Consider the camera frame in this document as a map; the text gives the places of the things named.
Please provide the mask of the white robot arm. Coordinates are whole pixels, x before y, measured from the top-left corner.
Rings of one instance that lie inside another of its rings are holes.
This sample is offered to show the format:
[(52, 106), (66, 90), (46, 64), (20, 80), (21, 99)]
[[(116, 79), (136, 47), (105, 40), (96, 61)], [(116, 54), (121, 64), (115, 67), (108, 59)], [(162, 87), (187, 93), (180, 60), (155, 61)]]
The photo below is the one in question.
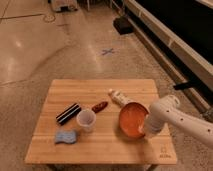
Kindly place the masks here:
[(138, 131), (144, 133), (146, 138), (151, 138), (169, 123), (213, 149), (213, 123), (190, 116), (179, 110), (179, 107), (180, 100), (174, 95), (152, 102), (149, 114), (145, 117), (144, 124), (138, 127)]

